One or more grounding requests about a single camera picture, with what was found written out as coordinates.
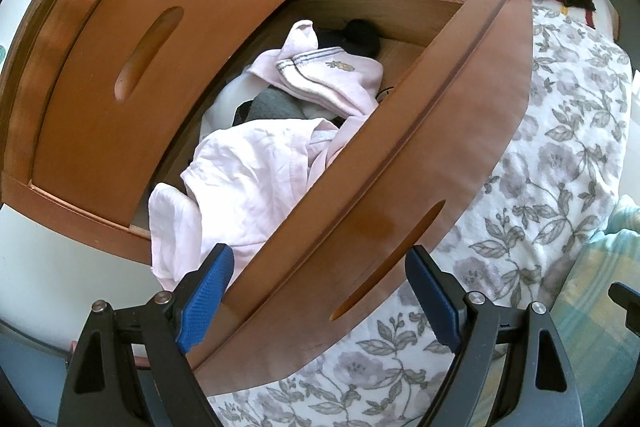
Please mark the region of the pink garment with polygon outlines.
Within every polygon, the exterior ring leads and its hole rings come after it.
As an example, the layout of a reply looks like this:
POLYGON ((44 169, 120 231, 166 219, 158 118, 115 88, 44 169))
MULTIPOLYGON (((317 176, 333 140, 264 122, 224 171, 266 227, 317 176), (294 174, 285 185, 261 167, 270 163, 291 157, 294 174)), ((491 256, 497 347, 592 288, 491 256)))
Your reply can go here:
POLYGON ((261 119, 207 135, 181 173, 183 189, 159 183, 149 197, 160 285, 175 289, 218 243, 241 274, 365 121, 261 119))

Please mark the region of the wooden drawer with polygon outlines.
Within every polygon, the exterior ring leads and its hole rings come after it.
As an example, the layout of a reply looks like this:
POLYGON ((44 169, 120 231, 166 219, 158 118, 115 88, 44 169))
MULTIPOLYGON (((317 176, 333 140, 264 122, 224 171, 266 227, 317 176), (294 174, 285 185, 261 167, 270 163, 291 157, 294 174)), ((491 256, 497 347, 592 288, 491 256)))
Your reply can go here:
POLYGON ((101 0, 55 83, 32 183, 129 225, 196 101, 283 1, 101 0))
POLYGON ((532 72, 530 0, 146 0, 181 6, 168 56, 190 72, 259 24, 370 20, 396 44, 390 96, 232 284, 192 353, 204 391, 267 384, 349 333, 400 284, 414 243, 435 246, 468 208, 520 123, 532 72))

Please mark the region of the grey garment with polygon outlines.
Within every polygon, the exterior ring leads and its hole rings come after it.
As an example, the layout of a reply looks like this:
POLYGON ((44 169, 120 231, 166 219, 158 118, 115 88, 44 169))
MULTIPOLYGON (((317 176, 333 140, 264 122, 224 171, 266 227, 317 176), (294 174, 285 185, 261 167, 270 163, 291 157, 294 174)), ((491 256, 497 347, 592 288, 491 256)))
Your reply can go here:
POLYGON ((262 119, 306 119, 306 116, 297 98, 276 87, 268 87, 236 109, 233 126, 262 119))

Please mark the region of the pink striped sock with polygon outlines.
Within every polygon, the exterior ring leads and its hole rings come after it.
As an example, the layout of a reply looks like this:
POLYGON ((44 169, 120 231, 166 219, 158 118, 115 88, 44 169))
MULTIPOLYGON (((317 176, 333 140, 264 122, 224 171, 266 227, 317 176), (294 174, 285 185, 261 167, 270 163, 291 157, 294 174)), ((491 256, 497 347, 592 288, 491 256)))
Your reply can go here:
POLYGON ((378 107, 375 95, 384 67, 340 46, 320 48, 314 23, 299 20, 283 46, 259 54, 248 71, 294 98, 347 118, 369 115, 378 107))

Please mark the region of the teal yellow plaid blanket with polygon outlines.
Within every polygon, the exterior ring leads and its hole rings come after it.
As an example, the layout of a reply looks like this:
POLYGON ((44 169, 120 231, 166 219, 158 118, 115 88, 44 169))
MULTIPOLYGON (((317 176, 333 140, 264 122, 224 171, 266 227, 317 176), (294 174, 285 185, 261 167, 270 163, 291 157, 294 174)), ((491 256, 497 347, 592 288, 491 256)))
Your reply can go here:
POLYGON ((638 361, 639 338, 627 329, 625 310, 608 297, 616 282, 639 289, 639 204, 629 195, 620 196, 582 246, 558 295, 538 298, 551 306, 587 426, 606 418, 638 361))

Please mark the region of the floral bed sheet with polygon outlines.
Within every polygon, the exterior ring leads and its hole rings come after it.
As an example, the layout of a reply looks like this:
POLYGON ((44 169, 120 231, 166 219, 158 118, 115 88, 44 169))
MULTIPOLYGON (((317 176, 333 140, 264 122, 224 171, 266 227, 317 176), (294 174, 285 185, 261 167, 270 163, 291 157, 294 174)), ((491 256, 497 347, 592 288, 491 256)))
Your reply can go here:
MULTIPOLYGON (((529 104, 471 207, 434 249, 494 303, 553 303, 618 196, 631 120, 631 62, 603 32, 533 5, 529 104)), ((405 426, 422 416, 451 352, 408 284, 295 374, 217 395, 226 426, 405 426)))

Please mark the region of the white garment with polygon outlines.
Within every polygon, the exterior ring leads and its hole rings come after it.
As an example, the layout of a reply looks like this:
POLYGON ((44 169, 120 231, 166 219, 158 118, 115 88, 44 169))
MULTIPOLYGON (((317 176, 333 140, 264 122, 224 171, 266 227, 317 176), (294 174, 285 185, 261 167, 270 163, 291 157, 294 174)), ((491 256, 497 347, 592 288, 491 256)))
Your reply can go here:
POLYGON ((206 109, 201 119, 198 139, 204 140, 207 135, 216 130, 230 128, 236 110, 243 103, 253 101, 267 87, 268 83, 250 72, 242 72, 227 83, 216 96, 212 106, 206 109))

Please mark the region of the black bundle in drawer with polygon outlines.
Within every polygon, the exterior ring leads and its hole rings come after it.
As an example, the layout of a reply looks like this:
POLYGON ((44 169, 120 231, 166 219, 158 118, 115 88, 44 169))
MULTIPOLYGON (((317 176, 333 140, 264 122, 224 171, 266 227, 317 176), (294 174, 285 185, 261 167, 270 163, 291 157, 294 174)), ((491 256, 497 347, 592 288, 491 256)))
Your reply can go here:
POLYGON ((350 20, 342 30, 341 47, 350 54, 377 58, 381 49, 378 28, 368 20, 350 20))

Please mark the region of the wooden nightstand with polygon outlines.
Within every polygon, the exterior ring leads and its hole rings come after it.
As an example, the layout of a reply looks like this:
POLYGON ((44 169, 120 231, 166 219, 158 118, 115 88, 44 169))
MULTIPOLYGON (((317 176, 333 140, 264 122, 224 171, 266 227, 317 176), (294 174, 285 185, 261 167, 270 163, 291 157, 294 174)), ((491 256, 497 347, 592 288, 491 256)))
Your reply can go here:
POLYGON ((1 200, 148 263, 134 214, 171 141, 286 0, 32 0, 1 75, 1 200))

